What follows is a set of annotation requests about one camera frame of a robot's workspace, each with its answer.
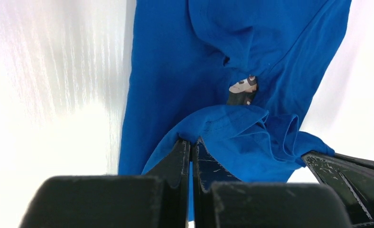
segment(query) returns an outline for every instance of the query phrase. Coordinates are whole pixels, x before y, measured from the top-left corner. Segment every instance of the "white background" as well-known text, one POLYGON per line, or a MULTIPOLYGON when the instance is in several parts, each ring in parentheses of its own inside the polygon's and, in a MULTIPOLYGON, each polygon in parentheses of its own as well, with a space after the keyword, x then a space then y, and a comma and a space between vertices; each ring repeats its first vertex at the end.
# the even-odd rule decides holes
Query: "white background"
MULTIPOLYGON (((134 11, 135 0, 0 0, 0 228, 19 225, 48 177, 116 174, 134 11)), ((302 130, 374 160, 374 0, 353 0, 302 130)))

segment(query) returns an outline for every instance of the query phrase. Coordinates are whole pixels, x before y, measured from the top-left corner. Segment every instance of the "folded blue cloth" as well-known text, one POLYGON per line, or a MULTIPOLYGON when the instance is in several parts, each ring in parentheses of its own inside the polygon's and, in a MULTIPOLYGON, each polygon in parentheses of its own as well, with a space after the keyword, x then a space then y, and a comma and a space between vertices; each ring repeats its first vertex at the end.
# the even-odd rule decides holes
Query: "folded blue cloth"
MULTIPOLYGON (((286 182, 310 150, 299 132, 346 32, 350 0, 137 0, 119 174, 149 171, 199 136, 243 181, 286 182), (250 106, 225 105, 256 76, 250 106)), ((193 219, 190 198, 190 220, 193 219)))

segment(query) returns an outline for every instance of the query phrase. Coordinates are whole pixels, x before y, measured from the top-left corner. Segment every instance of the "printed graphic on shirt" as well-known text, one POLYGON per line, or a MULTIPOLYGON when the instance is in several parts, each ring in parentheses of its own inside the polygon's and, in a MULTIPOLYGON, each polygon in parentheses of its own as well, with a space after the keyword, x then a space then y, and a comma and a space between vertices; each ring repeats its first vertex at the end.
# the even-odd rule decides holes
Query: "printed graphic on shirt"
POLYGON ((227 105, 250 105, 257 93, 258 85, 255 76, 234 84, 229 88, 229 99, 227 105))

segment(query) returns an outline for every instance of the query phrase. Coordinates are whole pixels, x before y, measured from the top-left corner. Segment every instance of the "blue fabric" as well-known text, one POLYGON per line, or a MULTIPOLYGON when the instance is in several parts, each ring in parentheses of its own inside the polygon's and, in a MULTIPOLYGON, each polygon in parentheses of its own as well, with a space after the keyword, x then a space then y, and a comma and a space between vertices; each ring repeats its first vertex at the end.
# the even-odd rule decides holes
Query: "blue fabric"
MULTIPOLYGON (((243 181, 286 182, 310 150, 299 127, 346 32, 350 0, 137 0, 119 174, 146 173, 182 137, 243 181), (227 106, 248 75, 250 106, 227 106)), ((190 220, 192 214, 190 198, 190 220)))

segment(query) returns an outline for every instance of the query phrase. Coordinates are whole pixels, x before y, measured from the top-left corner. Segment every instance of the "black object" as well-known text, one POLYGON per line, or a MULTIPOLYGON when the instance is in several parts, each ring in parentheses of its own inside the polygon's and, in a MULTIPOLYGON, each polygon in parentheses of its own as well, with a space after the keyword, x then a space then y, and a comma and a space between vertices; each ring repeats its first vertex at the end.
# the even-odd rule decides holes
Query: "black object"
POLYGON ((320 183, 340 196, 354 227, 374 228, 374 161, 316 152, 304 155, 303 161, 320 183))
POLYGON ((303 160, 323 184, 244 183, 202 139, 180 139, 143 176, 48 179, 21 228, 186 227, 190 161, 197 228, 374 227, 374 162, 315 152, 303 160))

